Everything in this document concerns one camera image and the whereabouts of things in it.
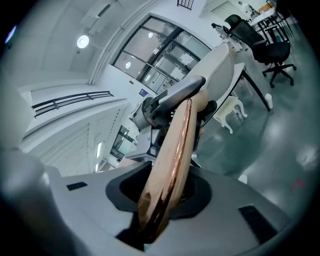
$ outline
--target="black office chair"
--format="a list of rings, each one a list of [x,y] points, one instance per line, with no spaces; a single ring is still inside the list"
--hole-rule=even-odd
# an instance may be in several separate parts
[[[290,84],[294,85],[294,79],[283,69],[293,67],[296,70],[297,67],[294,64],[283,64],[283,62],[290,55],[290,43],[288,42],[277,42],[266,44],[267,40],[264,39],[255,29],[249,25],[249,23],[238,15],[231,15],[225,22],[229,23],[231,26],[230,32],[236,38],[246,43],[253,52],[253,57],[256,61],[260,63],[274,64],[274,67],[268,68],[263,71],[262,74],[266,76],[266,73],[273,72],[270,81],[271,88],[275,87],[273,81],[278,73],[282,73],[290,79]]]

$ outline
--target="vent grille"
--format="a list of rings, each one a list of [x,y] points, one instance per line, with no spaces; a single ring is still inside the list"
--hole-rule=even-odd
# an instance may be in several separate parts
[[[78,182],[78,183],[74,183],[74,184],[70,184],[70,185],[66,185],[66,187],[68,188],[69,191],[81,189],[85,186],[88,186],[88,184],[83,181]]]
[[[239,211],[260,244],[265,243],[277,234],[277,231],[254,206],[239,208]]]

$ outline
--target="ceiling light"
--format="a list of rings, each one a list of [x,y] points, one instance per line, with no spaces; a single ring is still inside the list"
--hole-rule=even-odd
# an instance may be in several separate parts
[[[89,44],[89,37],[87,35],[80,36],[76,41],[76,45],[80,49],[87,47],[88,44]]]
[[[6,39],[5,39],[5,41],[4,41],[5,44],[8,43],[8,41],[10,40],[10,38],[12,38],[12,36],[14,35],[14,32],[15,32],[15,30],[16,30],[16,27],[17,27],[17,26],[14,26],[14,27],[11,29],[11,31],[9,32],[8,36],[6,37]]]
[[[96,150],[96,158],[100,156],[101,145],[102,145],[102,142],[98,144],[98,149]]]

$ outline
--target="white stool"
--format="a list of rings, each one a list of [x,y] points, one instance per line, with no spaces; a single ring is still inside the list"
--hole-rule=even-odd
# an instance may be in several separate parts
[[[213,115],[213,118],[217,120],[222,125],[222,127],[227,127],[231,134],[233,133],[233,131],[226,122],[226,116],[229,115],[232,111],[236,114],[240,114],[239,111],[235,108],[236,105],[240,107],[243,117],[247,118],[248,115],[245,113],[244,105],[237,97],[234,96],[229,96],[225,100],[223,105],[218,109],[218,111]]]

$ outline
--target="black railing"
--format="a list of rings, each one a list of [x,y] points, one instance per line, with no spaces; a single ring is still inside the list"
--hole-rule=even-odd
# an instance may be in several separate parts
[[[66,105],[70,105],[77,102],[90,101],[103,97],[113,97],[113,95],[108,90],[85,92],[47,100],[39,104],[33,105],[32,108],[35,110],[34,117],[37,117],[49,111],[58,110],[59,108]]]
[[[192,9],[192,5],[194,4],[194,0],[177,0],[176,6],[182,6],[189,10]]]

